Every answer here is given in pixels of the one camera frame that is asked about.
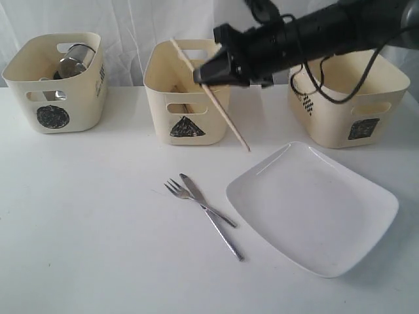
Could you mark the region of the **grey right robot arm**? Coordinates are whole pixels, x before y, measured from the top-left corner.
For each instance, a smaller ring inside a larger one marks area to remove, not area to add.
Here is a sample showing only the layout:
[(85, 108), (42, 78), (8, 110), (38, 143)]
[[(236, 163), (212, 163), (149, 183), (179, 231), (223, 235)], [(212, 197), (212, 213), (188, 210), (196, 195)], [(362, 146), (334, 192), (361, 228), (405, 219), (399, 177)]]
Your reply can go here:
[(194, 82), (208, 86), (273, 84), (273, 74), (326, 56), (370, 50), (380, 44), (418, 48), (417, 1), (337, 1), (294, 19), (271, 1), (246, 1), (260, 24), (244, 32), (230, 24), (214, 28), (221, 48), (193, 72)]

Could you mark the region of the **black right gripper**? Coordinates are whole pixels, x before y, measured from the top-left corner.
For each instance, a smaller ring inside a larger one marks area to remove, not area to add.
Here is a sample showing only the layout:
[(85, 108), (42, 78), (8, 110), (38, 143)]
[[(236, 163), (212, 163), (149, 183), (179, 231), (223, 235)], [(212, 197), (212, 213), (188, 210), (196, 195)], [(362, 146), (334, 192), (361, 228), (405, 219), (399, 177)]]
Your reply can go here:
[(383, 1), (337, 1), (295, 18), (280, 14), (270, 1), (251, 1), (259, 27), (238, 31), (224, 23), (214, 28), (220, 50), (197, 67), (193, 81), (203, 86), (269, 86), (274, 73), (321, 57), (368, 50), (384, 39), (378, 21)]

